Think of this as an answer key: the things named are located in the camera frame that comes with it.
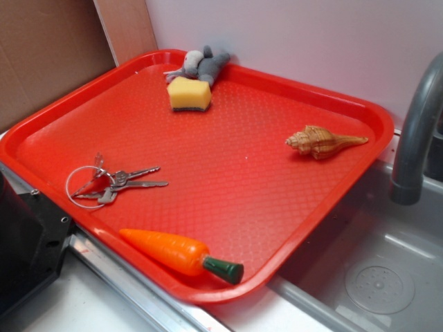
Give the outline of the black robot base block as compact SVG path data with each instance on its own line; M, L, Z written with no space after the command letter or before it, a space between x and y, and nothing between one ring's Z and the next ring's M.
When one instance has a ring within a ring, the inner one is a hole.
M72 229L46 195L18 194L1 175L1 317L60 276Z

